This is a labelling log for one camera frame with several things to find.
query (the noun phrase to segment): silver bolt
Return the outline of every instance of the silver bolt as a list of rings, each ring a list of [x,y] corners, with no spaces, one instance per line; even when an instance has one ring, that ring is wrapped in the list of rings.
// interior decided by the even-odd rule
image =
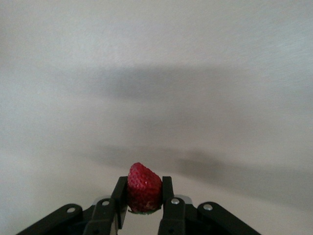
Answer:
[[[211,210],[213,210],[213,207],[212,207],[210,204],[205,204],[205,205],[203,206],[203,208],[204,208],[206,211],[211,211]]]
[[[104,201],[104,202],[102,203],[103,206],[107,206],[108,204],[110,204],[109,201]]]
[[[177,198],[173,198],[171,200],[171,203],[177,205],[179,203],[179,200]]]
[[[75,210],[76,210],[75,207],[68,208],[67,213],[72,213],[72,212],[74,212]]]

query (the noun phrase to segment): metal screw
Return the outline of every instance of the metal screw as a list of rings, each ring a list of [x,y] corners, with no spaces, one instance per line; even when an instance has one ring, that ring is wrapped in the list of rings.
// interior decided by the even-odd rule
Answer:
[[[211,210],[213,210],[213,207],[212,207],[210,204],[204,204],[203,208],[204,208],[206,211],[211,211]]]
[[[110,204],[109,201],[104,201],[104,202],[102,203],[103,206],[107,206],[108,204]]]
[[[72,212],[74,212],[75,210],[76,210],[75,207],[68,208],[67,213],[72,213]]]
[[[173,198],[171,200],[171,203],[177,205],[179,203],[179,200],[177,198]]]

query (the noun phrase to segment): red strawberry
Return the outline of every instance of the red strawberry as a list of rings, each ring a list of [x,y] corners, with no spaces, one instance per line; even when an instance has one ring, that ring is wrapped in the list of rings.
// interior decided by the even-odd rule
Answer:
[[[153,213],[162,205],[162,181],[141,163],[132,165],[127,180],[127,204],[133,213]]]

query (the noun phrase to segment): strawberry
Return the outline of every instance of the strawberry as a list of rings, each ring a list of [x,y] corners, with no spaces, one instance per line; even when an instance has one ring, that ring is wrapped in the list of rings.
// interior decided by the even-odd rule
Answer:
[[[162,205],[162,181],[141,163],[131,166],[127,180],[127,204],[133,213],[150,214]]]

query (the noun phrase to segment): screw head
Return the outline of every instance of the screw head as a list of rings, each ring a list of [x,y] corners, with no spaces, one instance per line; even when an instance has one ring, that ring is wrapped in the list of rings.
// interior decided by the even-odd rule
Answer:
[[[171,203],[177,205],[179,203],[179,200],[177,198],[173,198],[171,200]]]
[[[107,206],[108,204],[110,204],[109,201],[104,201],[104,202],[102,203],[103,206]]]
[[[213,210],[213,207],[210,204],[204,204],[203,209],[205,209],[206,211],[211,211]]]
[[[73,213],[75,210],[75,207],[68,208],[67,213]]]

